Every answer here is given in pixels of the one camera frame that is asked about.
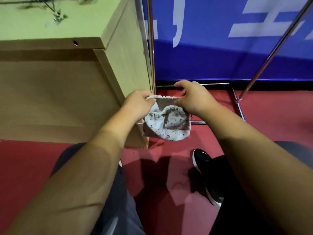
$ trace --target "forearm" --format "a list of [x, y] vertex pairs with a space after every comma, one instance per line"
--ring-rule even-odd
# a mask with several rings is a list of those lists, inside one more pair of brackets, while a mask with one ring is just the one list
[[123, 108], [34, 197], [8, 234], [89, 234], [112, 186], [133, 119]]
[[285, 233], [310, 233], [313, 170], [221, 105], [200, 117], [264, 218]]

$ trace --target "black sneaker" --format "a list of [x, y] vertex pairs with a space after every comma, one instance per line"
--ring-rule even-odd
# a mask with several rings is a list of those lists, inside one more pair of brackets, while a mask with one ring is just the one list
[[221, 206], [223, 198], [218, 196], [218, 192], [215, 189], [215, 186], [211, 182], [210, 178], [206, 176], [206, 170], [208, 168], [208, 163], [212, 160], [209, 154], [207, 154], [202, 149], [195, 149], [193, 151], [193, 163], [195, 168], [200, 172], [204, 177], [205, 191], [207, 193], [208, 199], [211, 204], [218, 207]]

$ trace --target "blue backdrop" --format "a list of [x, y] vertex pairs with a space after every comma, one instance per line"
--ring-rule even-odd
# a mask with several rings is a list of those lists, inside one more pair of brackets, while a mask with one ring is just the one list
[[[156, 79], [251, 79], [306, 1], [153, 0]], [[313, 8], [260, 80], [313, 80]]]

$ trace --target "black baseboard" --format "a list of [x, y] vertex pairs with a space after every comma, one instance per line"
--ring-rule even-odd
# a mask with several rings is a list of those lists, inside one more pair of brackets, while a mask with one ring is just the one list
[[[176, 81], [156, 81], [157, 86], [170, 86]], [[217, 80], [205, 80], [198, 81], [201, 84], [206, 83], [232, 83], [232, 87], [235, 90], [244, 90], [250, 81], [217, 81]], [[207, 89], [224, 90], [226, 85], [212, 85], [206, 86]], [[256, 81], [250, 90], [313, 90], [313, 81]]]

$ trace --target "pants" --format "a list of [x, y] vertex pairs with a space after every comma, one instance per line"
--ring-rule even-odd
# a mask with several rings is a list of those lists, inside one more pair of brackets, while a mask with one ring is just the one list
[[[313, 169], [313, 153], [309, 149], [295, 142], [275, 143]], [[224, 200], [210, 235], [273, 234], [242, 190], [226, 157], [213, 158], [211, 162], [206, 180]]]
[[[60, 155], [52, 170], [56, 173], [85, 143], [68, 147]], [[127, 190], [122, 168], [115, 174], [112, 188], [91, 235], [143, 235], [142, 224], [136, 212], [134, 198]]]

